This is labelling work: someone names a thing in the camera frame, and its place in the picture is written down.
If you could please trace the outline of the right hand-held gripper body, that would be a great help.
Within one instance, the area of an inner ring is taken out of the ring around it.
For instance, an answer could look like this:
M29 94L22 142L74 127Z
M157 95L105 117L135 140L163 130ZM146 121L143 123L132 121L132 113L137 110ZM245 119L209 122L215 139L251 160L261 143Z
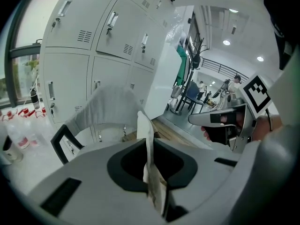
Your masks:
M234 92L226 91L220 106L212 111L215 127L205 127L212 142L229 146L235 153L242 153L252 141L258 117L271 104L267 79L254 75Z

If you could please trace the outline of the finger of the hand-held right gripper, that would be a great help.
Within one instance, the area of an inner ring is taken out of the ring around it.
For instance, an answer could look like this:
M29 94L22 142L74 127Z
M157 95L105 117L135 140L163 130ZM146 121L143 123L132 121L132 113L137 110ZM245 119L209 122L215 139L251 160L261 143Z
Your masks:
M244 127L247 104L210 112L191 114L189 123L202 127Z

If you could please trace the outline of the person's right hand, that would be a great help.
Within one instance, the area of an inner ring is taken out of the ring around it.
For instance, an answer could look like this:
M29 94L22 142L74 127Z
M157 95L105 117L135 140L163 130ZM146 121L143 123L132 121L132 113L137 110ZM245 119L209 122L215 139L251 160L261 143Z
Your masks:
M210 137L208 132L206 131L205 127L201 126L201 131L203 132L203 136L206 138L206 140L210 141Z

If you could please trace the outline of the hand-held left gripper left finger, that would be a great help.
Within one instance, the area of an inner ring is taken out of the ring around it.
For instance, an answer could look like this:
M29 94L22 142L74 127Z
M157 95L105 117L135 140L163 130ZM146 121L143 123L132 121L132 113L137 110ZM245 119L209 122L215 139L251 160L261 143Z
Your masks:
M84 152L30 192L34 215L45 225L160 225L142 171L144 139Z

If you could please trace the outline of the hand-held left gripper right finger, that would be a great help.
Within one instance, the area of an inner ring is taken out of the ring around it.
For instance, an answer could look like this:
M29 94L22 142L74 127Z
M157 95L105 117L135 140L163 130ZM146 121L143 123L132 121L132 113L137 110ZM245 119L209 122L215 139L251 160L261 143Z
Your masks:
M163 218L172 222L205 202L234 170L240 156L165 139L154 140L154 163L166 181Z

